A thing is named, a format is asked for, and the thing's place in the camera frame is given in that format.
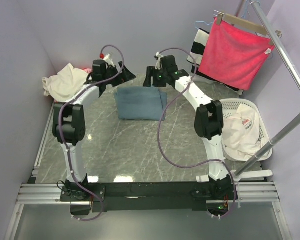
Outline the blue t shirt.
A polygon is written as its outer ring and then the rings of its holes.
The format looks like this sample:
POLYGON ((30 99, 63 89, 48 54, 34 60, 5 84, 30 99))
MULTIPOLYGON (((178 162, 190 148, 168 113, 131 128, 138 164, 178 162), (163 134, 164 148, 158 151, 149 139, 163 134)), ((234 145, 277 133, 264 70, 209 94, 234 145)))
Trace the blue t shirt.
POLYGON ((120 120, 165 120, 168 94, 157 87, 120 87, 114 93, 120 120))

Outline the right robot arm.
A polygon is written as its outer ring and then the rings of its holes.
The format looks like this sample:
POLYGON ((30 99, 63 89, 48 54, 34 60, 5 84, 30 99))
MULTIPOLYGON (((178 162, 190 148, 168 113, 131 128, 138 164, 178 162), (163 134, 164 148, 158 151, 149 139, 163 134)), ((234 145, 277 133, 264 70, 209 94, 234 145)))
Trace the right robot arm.
POLYGON ((222 130, 224 127, 223 109, 219 100, 212 100, 194 83, 192 76, 178 69, 173 55, 163 56, 156 53, 155 66, 148 66, 144 87, 172 86, 183 95, 195 110, 194 130, 202 139, 207 158, 208 175, 198 176, 200 182, 221 181, 228 175, 224 165, 222 130))

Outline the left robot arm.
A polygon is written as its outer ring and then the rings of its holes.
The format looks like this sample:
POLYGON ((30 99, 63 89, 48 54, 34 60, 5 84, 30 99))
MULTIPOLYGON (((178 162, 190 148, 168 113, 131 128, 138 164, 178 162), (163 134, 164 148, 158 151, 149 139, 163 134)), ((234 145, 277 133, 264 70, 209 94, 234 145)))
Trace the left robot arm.
POLYGON ((88 179, 82 151, 86 135, 85 108, 97 101, 108 85, 117 87, 135 78, 125 67, 124 61, 115 65, 110 59, 94 60, 92 71, 78 93, 69 100, 54 105, 52 134, 61 144, 64 153, 66 181, 78 183, 72 189, 72 195, 78 201, 84 201, 90 195, 90 188, 83 184, 88 179))

